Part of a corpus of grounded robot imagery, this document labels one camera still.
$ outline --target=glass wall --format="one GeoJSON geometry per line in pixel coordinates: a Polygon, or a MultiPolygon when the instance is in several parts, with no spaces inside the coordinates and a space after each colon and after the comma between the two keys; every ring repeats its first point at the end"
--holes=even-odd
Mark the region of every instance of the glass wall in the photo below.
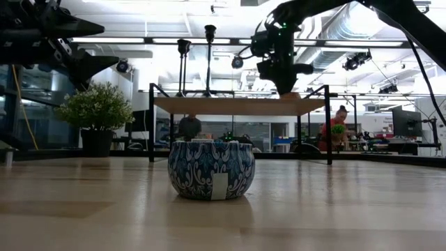
{"type": "MultiPolygon", "coordinates": [[[[66,122],[58,120],[54,114],[54,107],[29,100],[22,102],[39,149],[62,149],[77,146],[77,130],[66,122]]],[[[20,110],[17,120],[17,138],[30,149],[34,147],[22,110],[20,110]]]]}
{"type": "Polygon", "coordinates": [[[0,85],[6,86],[8,78],[8,66],[0,66],[0,85]]]}
{"type": "Polygon", "coordinates": [[[8,76],[8,66],[0,67],[0,84],[7,88],[0,97],[1,133],[12,135],[28,149],[34,149],[30,130],[39,149],[64,149],[78,146],[79,131],[56,118],[54,108],[64,102],[66,94],[73,94],[74,87],[68,78],[58,73],[39,71],[37,66],[26,70],[16,66],[23,108],[19,105],[13,78],[8,76]]]}
{"type": "Polygon", "coordinates": [[[50,100],[55,104],[62,104],[66,94],[72,95],[74,86],[68,77],[58,72],[50,73],[39,70],[38,66],[33,69],[24,69],[22,75],[22,93],[36,98],[50,100]]]}

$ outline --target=green leaves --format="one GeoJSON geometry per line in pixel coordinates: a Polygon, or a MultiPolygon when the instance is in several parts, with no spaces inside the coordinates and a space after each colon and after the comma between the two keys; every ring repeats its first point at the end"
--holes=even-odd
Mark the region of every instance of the green leaves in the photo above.
{"type": "Polygon", "coordinates": [[[343,125],[332,126],[332,134],[343,134],[345,131],[346,131],[346,128],[343,125]]]}
{"type": "Polygon", "coordinates": [[[56,115],[69,124],[89,130],[116,130],[133,121],[132,107],[117,86],[91,83],[87,91],[66,96],[56,115]]]}

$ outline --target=pipe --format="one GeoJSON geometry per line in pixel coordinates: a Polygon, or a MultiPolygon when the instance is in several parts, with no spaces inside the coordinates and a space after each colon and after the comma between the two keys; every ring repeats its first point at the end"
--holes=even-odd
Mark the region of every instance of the pipe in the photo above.
{"type": "MultiPolygon", "coordinates": [[[[318,39],[349,40],[368,39],[383,28],[376,14],[360,3],[347,5],[333,19],[332,24],[319,34],[318,39]]],[[[326,69],[346,52],[324,52],[312,47],[305,50],[296,63],[312,63],[313,67],[326,69]]]]}

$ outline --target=black equipment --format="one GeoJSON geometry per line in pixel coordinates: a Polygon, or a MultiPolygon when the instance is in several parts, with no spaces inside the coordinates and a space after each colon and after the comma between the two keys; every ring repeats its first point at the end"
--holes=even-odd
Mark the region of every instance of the black equipment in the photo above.
{"type": "Polygon", "coordinates": [[[393,109],[393,131],[394,136],[422,137],[421,114],[419,112],[408,112],[401,109],[393,109]]]}
{"type": "Polygon", "coordinates": [[[214,37],[215,37],[215,30],[217,30],[217,28],[213,25],[206,25],[204,27],[205,30],[205,35],[206,35],[206,41],[208,41],[208,72],[206,75],[206,90],[203,93],[203,97],[205,98],[212,98],[212,94],[210,93],[210,55],[211,55],[211,47],[212,47],[212,42],[214,41],[214,37]]]}
{"type": "Polygon", "coordinates": [[[347,71],[356,70],[370,60],[372,60],[370,50],[368,52],[358,52],[353,56],[347,56],[347,62],[342,65],[342,68],[347,71]]]}
{"type": "Polygon", "coordinates": [[[175,95],[177,98],[185,97],[186,90],[186,63],[187,63],[187,53],[190,51],[191,42],[188,40],[180,39],[178,43],[178,52],[180,52],[180,79],[178,81],[178,93],[175,95]]]}
{"type": "Polygon", "coordinates": [[[128,63],[128,59],[121,59],[116,65],[116,70],[119,73],[129,73],[132,70],[132,66],[128,63]]]}
{"type": "Polygon", "coordinates": [[[438,150],[441,150],[441,144],[438,141],[437,118],[421,119],[421,113],[408,112],[402,109],[393,109],[393,127],[394,135],[404,137],[423,137],[422,123],[430,123],[433,133],[433,144],[438,150]]]}
{"type": "Polygon", "coordinates": [[[240,69],[243,67],[243,59],[236,55],[234,56],[234,59],[232,59],[232,64],[231,64],[233,69],[240,69]]]}
{"type": "Polygon", "coordinates": [[[96,73],[118,63],[115,56],[91,56],[69,38],[103,33],[105,28],[81,20],[59,6],[60,0],[0,1],[0,64],[17,64],[67,75],[86,90],[96,73]]]}
{"type": "Polygon", "coordinates": [[[396,84],[391,84],[389,86],[383,87],[379,90],[378,94],[388,94],[398,92],[398,87],[396,84]]]}
{"type": "MultiPolygon", "coordinates": [[[[267,58],[257,64],[261,79],[273,81],[279,94],[291,92],[297,73],[309,74],[311,65],[294,64],[294,32],[305,18],[323,13],[355,0],[292,0],[281,3],[266,18],[265,31],[251,37],[253,56],[267,58]]],[[[402,30],[443,70],[446,70],[446,33],[421,13],[413,0],[362,0],[384,23],[402,30]]]]}
{"type": "Polygon", "coordinates": [[[251,141],[251,138],[247,134],[242,135],[242,137],[236,137],[233,136],[232,132],[228,132],[227,134],[224,133],[219,139],[221,139],[223,142],[238,141],[238,143],[251,144],[253,148],[255,147],[254,143],[251,141]]]}

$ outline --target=computer monitor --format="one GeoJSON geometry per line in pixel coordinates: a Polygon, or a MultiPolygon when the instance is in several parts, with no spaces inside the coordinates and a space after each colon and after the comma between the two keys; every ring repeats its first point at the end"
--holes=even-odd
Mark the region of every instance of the computer monitor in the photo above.
{"type": "Polygon", "coordinates": [[[422,119],[419,112],[393,109],[392,115],[394,136],[423,137],[422,119]]]}
{"type": "MultiPolygon", "coordinates": [[[[148,125],[150,124],[150,115],[148,110],[146,112],[146,128],[144,128],[144,110],[133,112],[134,121],[132,123],[132,132],[145,132],[148,131],[148,125]]],[[[129,123],[125,124],[125,131],[129,132],[129,123]]]]}

